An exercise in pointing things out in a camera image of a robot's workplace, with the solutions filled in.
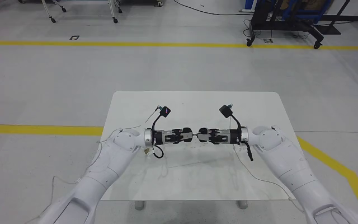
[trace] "floor marking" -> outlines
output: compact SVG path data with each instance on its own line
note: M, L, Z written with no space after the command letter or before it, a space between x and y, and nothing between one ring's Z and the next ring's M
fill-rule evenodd
M156 43L156 42L73 42L73 41L0 41L0 45L26 46L154 46L170 48L261 48L261 49L306 49L311 45L246 44L231 43ZM358 46L321 46L319 50L358 50Z
M329 166L331 169L337 171L339 174L344 176L347 179L349 185L351 186L354 194L356 195L356 198L358 199L358 176L354 171L348 169L345 165L339 163L338 161L336 161L329 155L325 154L318 148L312 146L310 143L306 142L299 136L297 136L297 139L303 150L305 150L311 156L317 158L319 161L321 161L322 163Z
M83 127L83 126L42 126L42 125L0 125L0 134L42 134L42 135L63 135L63 136L101 136L103 127ZM297 139L301 148L322 163L329 166L344 176L351 186L356 198L358 199L358 176L318 148L312 146L299 136Z
M0 125L0 134L44 134L60 136L101 136L103 127Z

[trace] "caster wheel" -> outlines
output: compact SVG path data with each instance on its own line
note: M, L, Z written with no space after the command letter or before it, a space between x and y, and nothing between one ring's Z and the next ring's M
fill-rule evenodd
M318 49L321 45L322 45L322 44L321 44L320 42L316 41L316 42L314 43L314 45L313 45L313 48L314 48L314 49Z

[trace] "white table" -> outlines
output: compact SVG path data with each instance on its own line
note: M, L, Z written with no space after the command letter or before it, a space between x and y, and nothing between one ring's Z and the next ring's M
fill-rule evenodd
M228 129L229 119L219 108L233 104L234 116L251 129L278 125L300 148L295 132L278 94L274 92L135 92L114 93L102 140L117 128L141 125L157 105L172 112L160 118L156 129L190 127L194 133L202 127ZM155 114L141 127L151 128ZM102 200L283 200L287 195L278 186L254 179L237 159L232 145L201 143L167 144L165 157L157 159L138 152L122 177ZM259 155L252 150L251 162L246 150L239 157L256 177L280 184Z

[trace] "floor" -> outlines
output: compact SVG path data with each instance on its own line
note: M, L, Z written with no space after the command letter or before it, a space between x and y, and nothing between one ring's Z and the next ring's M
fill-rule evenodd
M215 13L237 13L242 1L180 0ZM49 4L0 3L0 41L131 41L245 44L244 19L213 16L166 0L164 6L123 5L114 24L106 2L62 1L67 13ZM337 25L341 36L328 46L356 46L358 24ZM273 32L277 45L312 46L291 32ZM255 44L264 44L262 32ZM148 46L0 45L0 124L103 126L118 90L274 91L296 134L358 173L358 52L356 50L171 48ZM96 136L0 135L0 219L18 224L49 203L51 177L75 181L96 151ZM305 153L313 171L341 203L358 211L346 179ZM54 197L71 186L55 183ZM304 223L289 201L105 201L96 223Z

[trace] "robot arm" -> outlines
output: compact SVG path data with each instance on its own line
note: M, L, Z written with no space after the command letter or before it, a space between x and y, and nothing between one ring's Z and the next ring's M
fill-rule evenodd
M167 107L158 108L161 112L156 121L170 113ZM39 224L93 224L98 202L124 173L141 148L192 140L190 128L155 130L155 123L152 129L145 129L142 133L132 129L114 131L101 145L99 155L95 156L79 183L69 194L58 199L45 211Z
M308 224L358 223L313 174L303 152L278 127L242 130L272 173L293 193L303 207Z

